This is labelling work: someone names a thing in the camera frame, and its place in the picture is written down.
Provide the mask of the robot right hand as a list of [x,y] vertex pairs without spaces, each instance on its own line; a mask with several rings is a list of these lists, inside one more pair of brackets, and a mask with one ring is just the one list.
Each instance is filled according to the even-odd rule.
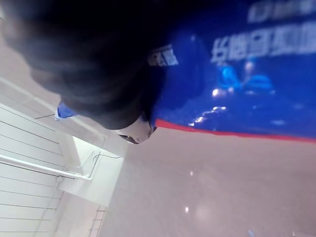
[[139,144],[154,132],[168,31],[188,0],[3,0],[3,34],[34,81],[76,114]]

